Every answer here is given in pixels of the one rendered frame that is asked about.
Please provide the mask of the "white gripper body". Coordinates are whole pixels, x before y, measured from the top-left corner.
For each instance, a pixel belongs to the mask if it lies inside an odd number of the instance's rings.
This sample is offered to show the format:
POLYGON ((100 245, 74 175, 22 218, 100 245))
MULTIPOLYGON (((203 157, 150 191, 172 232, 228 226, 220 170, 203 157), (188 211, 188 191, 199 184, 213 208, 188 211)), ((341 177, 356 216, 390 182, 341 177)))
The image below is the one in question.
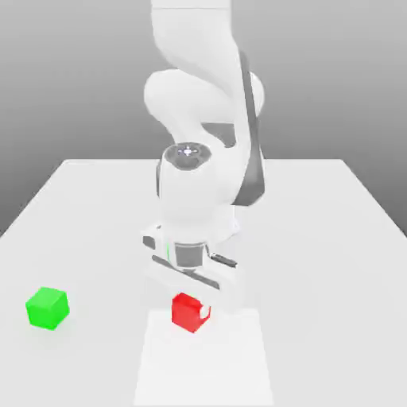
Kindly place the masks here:
POLYGON ((205 306, 228 313, 235 313, 242 307, 246 276, 239 266, 228 266, 205 256, 203 266, 195 270, 176 269, 153 255, 144 273, 166 287, 173 296, 185 293, 205 306))

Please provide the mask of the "small red cube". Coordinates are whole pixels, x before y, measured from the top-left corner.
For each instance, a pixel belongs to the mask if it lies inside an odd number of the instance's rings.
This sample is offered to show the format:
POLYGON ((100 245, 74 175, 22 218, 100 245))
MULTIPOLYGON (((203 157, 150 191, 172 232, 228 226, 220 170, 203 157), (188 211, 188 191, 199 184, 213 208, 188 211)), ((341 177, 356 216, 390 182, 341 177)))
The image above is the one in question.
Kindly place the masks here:
POLYGON ((191 333, 197 332, 207 320, 200 319, 203 304, 185 293, 178 293, 172 299, 172 322, 191 333))

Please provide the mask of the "small green cube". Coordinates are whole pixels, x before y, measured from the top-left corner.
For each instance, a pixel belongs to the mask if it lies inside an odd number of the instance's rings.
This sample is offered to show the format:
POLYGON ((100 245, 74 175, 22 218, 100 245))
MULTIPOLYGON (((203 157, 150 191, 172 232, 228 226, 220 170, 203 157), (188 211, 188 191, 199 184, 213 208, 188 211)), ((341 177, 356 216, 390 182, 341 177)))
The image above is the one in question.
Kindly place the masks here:
POLYGON ((31 325, 50 331, 54 331, 70 312, 67 293, 48 287, 40 287, 25 302, 25 309, 31 325))

